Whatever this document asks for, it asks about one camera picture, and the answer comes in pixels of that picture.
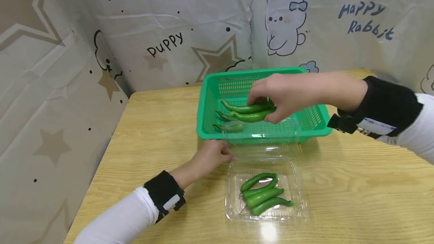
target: hand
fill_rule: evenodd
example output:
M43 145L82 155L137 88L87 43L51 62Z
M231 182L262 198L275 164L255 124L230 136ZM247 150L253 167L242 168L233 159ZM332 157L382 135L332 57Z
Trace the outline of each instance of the hand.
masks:
M294 75L275 73L252 84L247 104L269 98L277 109L267 115L265 121L276 124L306 107L318 104L333 105L345 111L355 110L363 100L367 88L365 81L340 72Z
M211 173L217 166L235 159L228 152L231 145L223 140L206 140L190 161L171 171L183 190L193 182Z

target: white sleeve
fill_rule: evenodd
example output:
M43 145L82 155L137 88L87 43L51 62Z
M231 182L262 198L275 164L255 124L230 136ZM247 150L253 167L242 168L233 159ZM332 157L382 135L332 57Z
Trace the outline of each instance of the white sleeve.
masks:
M423 108L414 123L397 137L380 136L377 140L405 147L434 165L434 96L422 93L416 96Z
M74 244L130 243L157 219L148 190L138 187L87 225Z

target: white label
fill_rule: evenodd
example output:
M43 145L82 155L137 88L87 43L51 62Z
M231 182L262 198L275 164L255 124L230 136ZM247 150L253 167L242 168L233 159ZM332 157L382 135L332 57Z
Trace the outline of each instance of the white label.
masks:
M176 194L173 196L170 200L168 200L164 205L163 208L169 211L169 209L172 209L175 207L175 204L179 202L180 197Z
M387 135L396 129L396 127L369 118L364 118L357 126L378 135Z

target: rabbit bow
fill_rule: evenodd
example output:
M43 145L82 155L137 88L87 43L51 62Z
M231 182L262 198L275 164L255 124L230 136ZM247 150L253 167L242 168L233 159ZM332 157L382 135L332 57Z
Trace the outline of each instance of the rabbit bow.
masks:
M301 1L301 2L292 1L289 4L289 10L290 11L294 11L297 9L301 10L302 12L305 12L307 9L307 2L306 1Z

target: cartoon backdrop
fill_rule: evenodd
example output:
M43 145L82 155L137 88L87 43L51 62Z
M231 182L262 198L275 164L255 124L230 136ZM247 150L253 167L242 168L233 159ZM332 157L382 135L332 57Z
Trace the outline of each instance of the cartoon backdrop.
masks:
M371 68L434 93L434 0L0 0L1 243L62 243L137 90Z

